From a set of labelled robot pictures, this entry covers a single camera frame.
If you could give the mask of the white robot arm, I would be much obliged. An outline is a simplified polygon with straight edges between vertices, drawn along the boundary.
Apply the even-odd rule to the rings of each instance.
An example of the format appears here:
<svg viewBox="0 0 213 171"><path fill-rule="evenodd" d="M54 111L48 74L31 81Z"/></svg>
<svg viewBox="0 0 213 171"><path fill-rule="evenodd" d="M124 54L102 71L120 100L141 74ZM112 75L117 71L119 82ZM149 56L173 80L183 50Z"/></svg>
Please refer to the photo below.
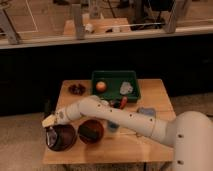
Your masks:
<svg viewBox="0 0 213 171"><path fill-rule="evenodd" d="M42 121L42 126L65 125L83 116L114 122L172 147L173 171L213 171L213 122L203 113L186 111L166 121L110 107L92 95L58 109Z"/></svg>

